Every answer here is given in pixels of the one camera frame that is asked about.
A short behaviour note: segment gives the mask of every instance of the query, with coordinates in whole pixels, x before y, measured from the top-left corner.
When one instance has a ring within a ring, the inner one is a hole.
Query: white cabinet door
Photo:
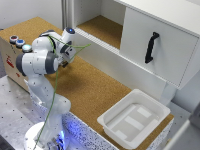
[[[146,64],[145,56],[153,32],[160,37],[154,40],[153,60]],[[197,40],[191,34],[127,8],[120,54],[179,86]]]

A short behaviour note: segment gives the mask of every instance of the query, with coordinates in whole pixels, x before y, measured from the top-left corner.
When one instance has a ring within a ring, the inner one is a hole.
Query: cork surface
[[[62,33],[62,30],[36,17],[0,31],[0,36],[9,42],[11,35],[18,35],[27,44],[31,44],[38,35],[49,29],[53,29],[59,34]],[[46,77],[54,86],[55,74]],[[97,118],[129,92],[131,92],[131,89],[96,69],[80,57],[76,57],[66,68],[60,67],[58,71],[57,93],[71,101],[71,112],[120,150],[123,148],[104,133],[102,126],[97,122]],[[169,115],[137,150],[146,149],[172,119],[173,116]]]
[[[78,28],[120,49],[123,26],[103,16],[89,20]]]

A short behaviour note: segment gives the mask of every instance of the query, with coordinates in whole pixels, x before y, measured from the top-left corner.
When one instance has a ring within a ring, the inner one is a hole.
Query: white tabletop
[[[200,6],[187,0],[114,0],[200,37]]]

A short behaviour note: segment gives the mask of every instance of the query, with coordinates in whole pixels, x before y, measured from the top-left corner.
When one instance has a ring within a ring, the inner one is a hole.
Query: white plastic bin
[[[166,106],[140,90],[133,90],[97,120],[118,144],[135,149],[169,113]]]

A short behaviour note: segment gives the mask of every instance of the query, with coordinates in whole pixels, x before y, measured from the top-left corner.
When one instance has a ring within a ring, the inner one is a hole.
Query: brown countertop
[[[0,36],[9,42],[10,36],[17,35],[31,45],[34,39],[49,29],[53,29],[59,34],[62,33],[62,30],[36,17],[0,31]],[[55,74],[46,77],[54,86]],[[80,57],[76,57],[74,62],[66,68],[59,68],[57,93],[71,101],[71,112],[119,149],[123,148],[104,133],[102,126],[97,122],[97,118],[129,92],[131,92],[131,89]],[[173,115],[169,115],[137,150],[146,149],[172,119]]]

